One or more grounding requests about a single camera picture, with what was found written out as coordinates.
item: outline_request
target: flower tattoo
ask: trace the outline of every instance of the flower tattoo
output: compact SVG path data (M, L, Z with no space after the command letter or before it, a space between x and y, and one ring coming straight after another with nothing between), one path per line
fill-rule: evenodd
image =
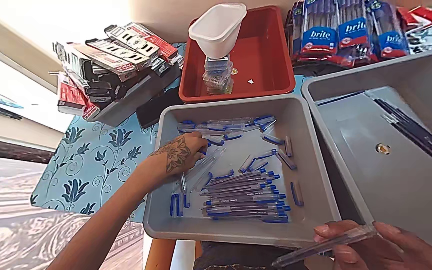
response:
M154 151L149 156L162 153L166 153L166 173L170 173L174 169L184 165L185 160L191 154L191 150L186 145L184 136L180 136Z

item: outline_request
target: white plastic container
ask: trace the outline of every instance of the white plastic container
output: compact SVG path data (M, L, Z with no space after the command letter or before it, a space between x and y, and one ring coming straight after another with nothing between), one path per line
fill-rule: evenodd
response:
M189 37L207 57L222 58L233 49L244 16L244 4L215 5L189 27Z

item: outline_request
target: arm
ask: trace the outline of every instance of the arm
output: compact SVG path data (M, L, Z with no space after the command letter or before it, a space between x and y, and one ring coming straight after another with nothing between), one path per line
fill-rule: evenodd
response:
M96 270L129 215L143 197L170 175L192 168L206 152L207 140L201 133L179 136L145 159L128 180L73 236L48 270Z

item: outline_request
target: tattooed hand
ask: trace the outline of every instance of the tattooed hand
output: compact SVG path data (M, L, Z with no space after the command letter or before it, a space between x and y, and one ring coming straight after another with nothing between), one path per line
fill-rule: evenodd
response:
M180 174L193 168L205 156L207 148L208 141L201 138L200 132L186 133L151 153L144 162L151 163L155 173Z

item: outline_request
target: fingernail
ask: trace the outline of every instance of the fingernail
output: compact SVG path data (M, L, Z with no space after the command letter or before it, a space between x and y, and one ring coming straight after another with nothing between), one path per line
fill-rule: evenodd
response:
M325 241L326 240L326 238L325 237L323 237L323 236L320 236L320 235L315 235L313 238L312 238L315 242L323 242L323 241Z
M334 253L339 260L345 263L356 263L358 261L358 257L354 254L353 249L347 245L337 246L337 248L334 249Z
M317 226L314 228L315 231L318 231L320 233L324 233L327 230L329 230L329 226L327 224L321 225L321 226Z
M401 233L401 231L398 228L393 227L393 226L386 224L386 223L383 223L383 222L374 221L372 224L374 226L384 228L387 231L387 233L392 234L392 235L397 235L397 234Z

